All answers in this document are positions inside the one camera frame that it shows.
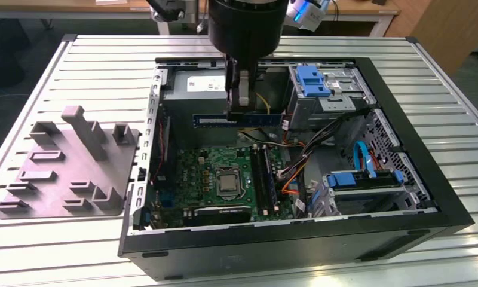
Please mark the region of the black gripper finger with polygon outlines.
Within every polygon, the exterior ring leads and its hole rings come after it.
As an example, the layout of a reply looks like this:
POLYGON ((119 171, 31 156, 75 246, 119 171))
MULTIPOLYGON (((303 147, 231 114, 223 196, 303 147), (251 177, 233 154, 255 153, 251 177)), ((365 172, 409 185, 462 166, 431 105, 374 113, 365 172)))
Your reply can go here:
POLYGON ((230 121, 238 121, 243 114, 255 110, 257 67, 257 62, 243 62, 231 57, 225 58, 226 117, 230 121))

